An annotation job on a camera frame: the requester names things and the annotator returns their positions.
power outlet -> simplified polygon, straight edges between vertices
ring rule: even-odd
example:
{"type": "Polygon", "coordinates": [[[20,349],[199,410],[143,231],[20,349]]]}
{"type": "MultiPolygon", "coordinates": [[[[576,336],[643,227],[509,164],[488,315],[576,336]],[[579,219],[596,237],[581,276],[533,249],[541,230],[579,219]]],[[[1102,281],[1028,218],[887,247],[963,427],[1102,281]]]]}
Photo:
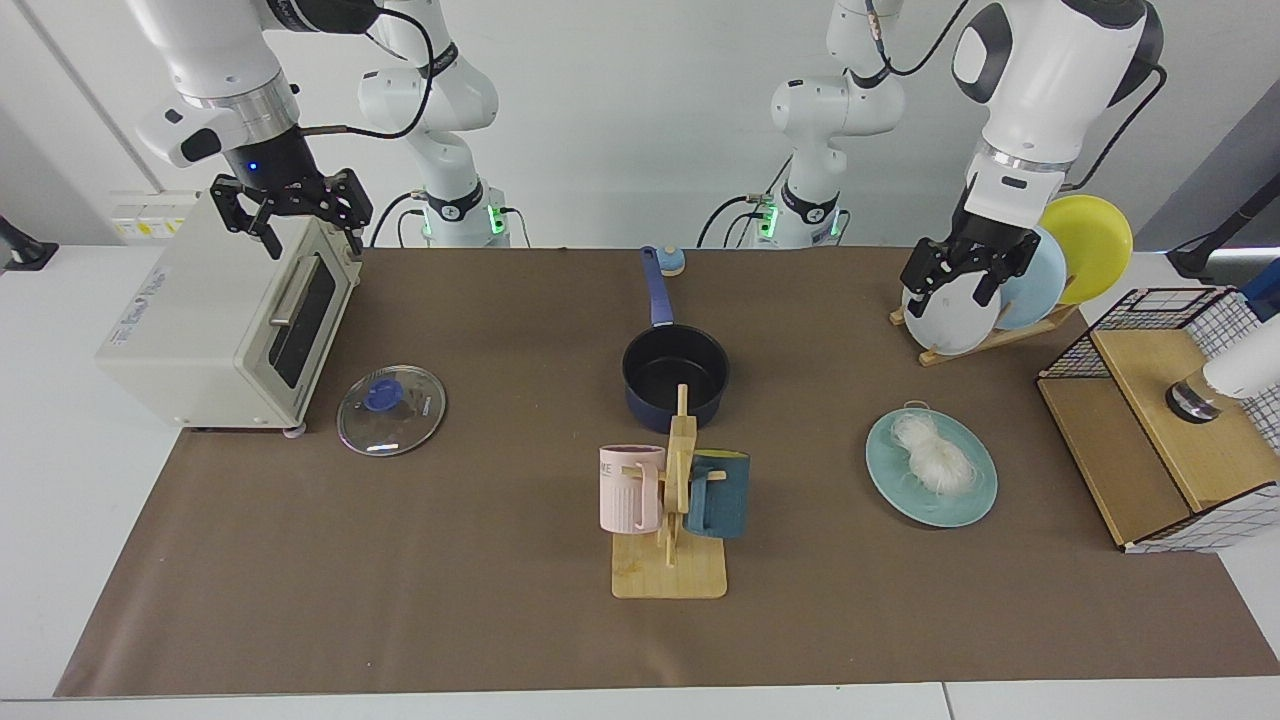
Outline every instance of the power outlet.
{"type": "Polygon", "coordinates": [[[110,195],[113,200],[123,201],[111,210],[111,227],[120,240],[133,243],[172,238],[198,199],[196,192],[110,195]]]}

light blue plate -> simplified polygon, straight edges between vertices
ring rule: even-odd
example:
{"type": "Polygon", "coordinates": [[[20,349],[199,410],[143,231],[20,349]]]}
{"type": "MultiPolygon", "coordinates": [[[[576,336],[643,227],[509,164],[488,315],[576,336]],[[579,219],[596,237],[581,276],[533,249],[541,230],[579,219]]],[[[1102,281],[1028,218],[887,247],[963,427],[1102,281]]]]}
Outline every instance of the light blue plate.
{"type": "Polygon", "coordinates": [[[936,528],[963,528],[977,523],[996,503],[996,464],[969,428],[934,410],[908,407],[884,415],[872,425],[867,437],[867,469],[876,489],[899,512],[936,528]],[[908,468],[908,452],[893,442],[893,420],[902,413],[925,413],[933,418],[938,434],[969,457],[977,475],[974,487],[965,495],[947,497],[924,488],[908,468]]]}
{"type": "Polygon", "coordinates": [[[1066,255],[1057,238],[1042,227],[1036,232],[1041,236],[1039,247],[1032,256],[1032,264],[1020,278],[1009,278],[1000,287],[1000,297],[1005,306],[1011,306],[996,320],[1001,331],[1028,328],[1044,319],[1062,299],[1066,288],[1066,255]]]}

wooden mug tree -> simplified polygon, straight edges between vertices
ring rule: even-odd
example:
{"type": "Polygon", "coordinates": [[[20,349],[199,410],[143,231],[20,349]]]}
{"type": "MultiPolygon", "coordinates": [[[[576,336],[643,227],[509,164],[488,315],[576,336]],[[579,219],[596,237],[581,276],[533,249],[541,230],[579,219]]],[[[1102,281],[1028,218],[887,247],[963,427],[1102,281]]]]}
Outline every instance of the wooden mug tree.
{"type": "MultiPolygon", "coordinates": [[[[689,415],[689,387],[680,386],[667,439],[662,483],[663,519],[655,533],[613,536],[613,596],[618,598],[717,598],[728,591],[724,541],[682,532],[689,515],[698,419],[689,415]]],[[[626,474],[640,477],[639,469],[626,474]]],[[[723,480],[713,470],[708,482],[723,480]]]]}

toaster oven handle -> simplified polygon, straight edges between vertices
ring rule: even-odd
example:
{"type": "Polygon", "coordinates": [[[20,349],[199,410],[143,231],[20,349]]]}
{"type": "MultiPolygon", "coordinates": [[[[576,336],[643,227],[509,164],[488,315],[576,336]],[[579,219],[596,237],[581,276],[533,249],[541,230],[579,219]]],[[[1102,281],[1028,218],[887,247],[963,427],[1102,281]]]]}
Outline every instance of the toaster oven handle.
{"type": "Polygon", "coordinates": [[[293,277],[289,278],[289,284],[284,287],[284,293],[280,295],[280,301],[276,302],[275,310],[271,313],[271,327],[288,328],[293,325],[293,322],[298,319],[298,313],[302,310],[302,301],[306,300],[307,288],[311,287],[311,278],[315,277],[319,268],[319,255],[298,260],[298,265],[293,270],[293,277]]]}

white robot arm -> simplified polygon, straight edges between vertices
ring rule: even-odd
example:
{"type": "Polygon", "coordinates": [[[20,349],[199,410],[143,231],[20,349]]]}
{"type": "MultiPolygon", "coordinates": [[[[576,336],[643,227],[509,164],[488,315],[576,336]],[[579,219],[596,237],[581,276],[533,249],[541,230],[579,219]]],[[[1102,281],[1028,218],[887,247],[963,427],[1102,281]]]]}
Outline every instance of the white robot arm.
{"type": "Polygon", "coordinates": [[[1165,393],[1169,407],[1188,423],[1208,423],[1236,402],[1280,383],[1280,315],[1254,328],[1165,393]]]}
{"type": "Polygon", "coordinates": [[[178,167],[221,154],[234,177],[210,188],[230,232],[280,245],[271,215],[315,215],[342,228],[353,255],[372,206],[356,174],[323,174],[298,127],[297,92],[265,29],[361,35],[383,14],[372,0],[127,0],[164,56],[175,97],[140,124],[142,142],[178,167]],[[257,204],[253,215],[241,196],[257,204]]]}
{"type": "Polygon", "coordinates": [[[920,315],[956,277],[986,273],[980,305],[1027,272],[1030,228],[1062,187],[1089,126],[1157,68],[1164,29],[1146,0],[998,0],[970,20],[952,74],[991,110],[942,242],[922,240],[902,270],[920,315]]]}
{"type": "MultiPolygon", "coordinates": [[[[865,137],[890,132],[906,105],[895,77],[877,78],[883,67],[868,32],[865,0],[836,0],[827,29],[827,50],[845,67],[840,77],[799,78],[773,94],[773,124],[792,142],[791,167],[780,191],[781,204],[765,208],[756,247],[797,249],[831,237],[840,209],[840,178],[849,167],[835,137],[865,137]]],[[[879,23],[891,32],[902,0],[877,4],[879,23]]]]}
{"type": "Polygon", "coordinates": [[[476,173],[467,143],[456,132],[488,127],[498,115],[493,82],[458,53],[444,23],[438,0],[387,0],[384,6],[421,22],[435,44],[435,58],[421,35],[394,19],[374,31],[384,47],[408,61],[410,68],[366,73],[360,83],[360,108],[383,128],[404,127],[419,108],[428,72],[433,76],[431,102],[402,142],[413,151],[422,177],[428,206],[422,234],[433,247],[506,247],[509,234],[502,222],[502,191],[476,173]]]}

